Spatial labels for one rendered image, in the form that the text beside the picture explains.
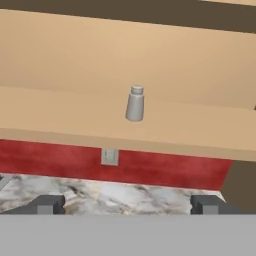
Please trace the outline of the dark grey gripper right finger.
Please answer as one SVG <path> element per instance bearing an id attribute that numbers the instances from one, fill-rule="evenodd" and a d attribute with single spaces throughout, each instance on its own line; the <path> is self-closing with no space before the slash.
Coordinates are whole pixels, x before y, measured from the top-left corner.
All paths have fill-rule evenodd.
<path id="1" fill-rule="evenodd" d="M 240 214 L 241 211 L 226 203 L 215 195 L 192 195 L 190 198 L 191 214 L 214 215 L 214 214 Z"/>

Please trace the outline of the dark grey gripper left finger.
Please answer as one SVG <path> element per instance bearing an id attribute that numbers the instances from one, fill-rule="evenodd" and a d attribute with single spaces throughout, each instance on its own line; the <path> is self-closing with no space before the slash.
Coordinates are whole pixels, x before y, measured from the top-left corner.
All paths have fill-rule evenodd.
<path id="1" fill-rule="evenodd" d="M 58 215 L 65 213 L 64 205 L 65 197 L 63 195 L 40 195 L 27 205 L 23 205 L 11 210 L 4 211 L 4 214 Z"/>

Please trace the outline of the grey shaker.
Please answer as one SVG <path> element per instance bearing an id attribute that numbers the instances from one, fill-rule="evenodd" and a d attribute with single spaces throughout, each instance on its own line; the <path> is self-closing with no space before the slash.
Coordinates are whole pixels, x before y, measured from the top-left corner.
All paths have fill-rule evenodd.
<path id="1" fill-rule="evenodd" d="M 143 116 L 144 88 L 142 86 L 133 85 L 128 96 L 126 118 L 129 121 L 141 121 Z"/>

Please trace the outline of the tan wooden open cabinet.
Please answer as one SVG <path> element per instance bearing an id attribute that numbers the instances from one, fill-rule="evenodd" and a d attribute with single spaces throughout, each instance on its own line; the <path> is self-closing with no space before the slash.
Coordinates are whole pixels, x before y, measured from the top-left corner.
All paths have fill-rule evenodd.
<path id="1" fill-rule="evenodd" d="M 0 138 L 256 161 L 256 0 L 0 0 Z"/>

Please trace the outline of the grey wall socket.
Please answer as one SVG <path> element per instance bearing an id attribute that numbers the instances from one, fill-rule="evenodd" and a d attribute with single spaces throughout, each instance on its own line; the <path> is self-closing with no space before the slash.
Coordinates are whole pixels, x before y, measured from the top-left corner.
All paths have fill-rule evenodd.
<path id="1" fill-rule="evenodd" d="M 106 149 L 101 150 L 101 164 L 117 166 L 119 162 L 119 150 L 118 149 Z"/>

